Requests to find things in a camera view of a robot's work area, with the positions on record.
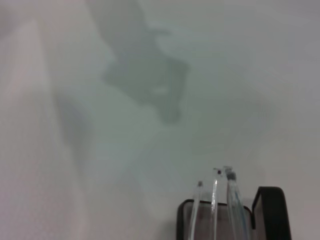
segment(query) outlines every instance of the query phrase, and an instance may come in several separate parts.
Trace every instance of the white wall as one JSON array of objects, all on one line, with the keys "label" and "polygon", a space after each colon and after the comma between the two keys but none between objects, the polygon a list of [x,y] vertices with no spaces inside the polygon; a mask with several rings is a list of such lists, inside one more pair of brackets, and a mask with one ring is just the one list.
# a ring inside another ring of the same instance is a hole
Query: white wall
[{"label": "white wall", "polygon": [[1,239],[175,238],[231,165],[320,237],[320,2],[0,0]]}]

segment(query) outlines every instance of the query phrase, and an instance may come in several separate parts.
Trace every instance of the white surface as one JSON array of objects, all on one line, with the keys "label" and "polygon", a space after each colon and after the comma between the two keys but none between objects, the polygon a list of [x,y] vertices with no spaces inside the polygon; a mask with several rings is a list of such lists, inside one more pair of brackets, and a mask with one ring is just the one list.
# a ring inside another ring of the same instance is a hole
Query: white surface
[{"label": "white surface", "polygon": [[223,165],[248,202],[284,190],[293,239],[320,237],[320,3],[0,13],[1,239],[173,240],[179,203]]}]

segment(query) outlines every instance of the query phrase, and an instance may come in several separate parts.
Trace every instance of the white backdrop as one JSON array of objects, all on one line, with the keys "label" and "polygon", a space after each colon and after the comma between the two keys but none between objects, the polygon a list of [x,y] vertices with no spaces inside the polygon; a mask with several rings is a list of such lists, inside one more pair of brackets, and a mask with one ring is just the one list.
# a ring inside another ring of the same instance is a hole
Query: white backdrop
[{"label": "white backdrop", "polygon": [[320,2],[0,0],[1,239],[174,240],[233,166],[320,237]]}]

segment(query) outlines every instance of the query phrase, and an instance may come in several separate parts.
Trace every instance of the black holder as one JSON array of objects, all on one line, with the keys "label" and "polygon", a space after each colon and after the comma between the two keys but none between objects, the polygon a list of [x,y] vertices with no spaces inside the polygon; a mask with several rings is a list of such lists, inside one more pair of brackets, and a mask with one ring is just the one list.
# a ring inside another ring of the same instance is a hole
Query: black holder
[{"label": "black holder", "polygon": [[[188,229],[193,200],[185,200],[178,207],[176,240],[188,240]],[[195,240],[208,240],[211,202],[200,201],[195,229]],[[259,187],[252,204],[252,212],[244,207],[246,220],[251,226],[252,240],[291,240],[290,224],[284,192],[279,187]],[[218,204],[217,240],[233,240],[228,207]]]}]

